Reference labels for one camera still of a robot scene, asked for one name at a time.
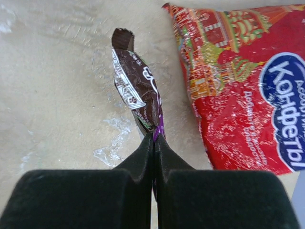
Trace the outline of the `red candy bag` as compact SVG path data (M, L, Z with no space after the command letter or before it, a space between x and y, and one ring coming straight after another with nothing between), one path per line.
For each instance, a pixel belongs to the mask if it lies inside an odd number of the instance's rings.
M304 170L304 5L163 8L211 166Z

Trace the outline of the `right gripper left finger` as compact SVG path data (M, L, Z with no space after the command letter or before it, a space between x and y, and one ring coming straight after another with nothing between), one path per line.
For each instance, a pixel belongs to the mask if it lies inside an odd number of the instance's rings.
M153 139L107 170L32 170L17 182L3 229L148 229Z

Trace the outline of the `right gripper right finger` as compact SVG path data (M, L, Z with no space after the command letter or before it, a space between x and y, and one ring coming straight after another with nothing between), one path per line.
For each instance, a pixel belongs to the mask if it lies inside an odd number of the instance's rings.
M155 193L161 229L297 229L276 175L257 170L196 170L155 142Z

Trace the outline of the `brown purple candy bar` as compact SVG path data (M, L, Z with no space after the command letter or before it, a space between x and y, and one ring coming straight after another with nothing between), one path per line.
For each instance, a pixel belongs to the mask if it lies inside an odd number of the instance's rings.
M142 136L152 134L156 142L166 139L162 99L150 67L134 50L134 38L125 28L116 28L112 34L114 85Z

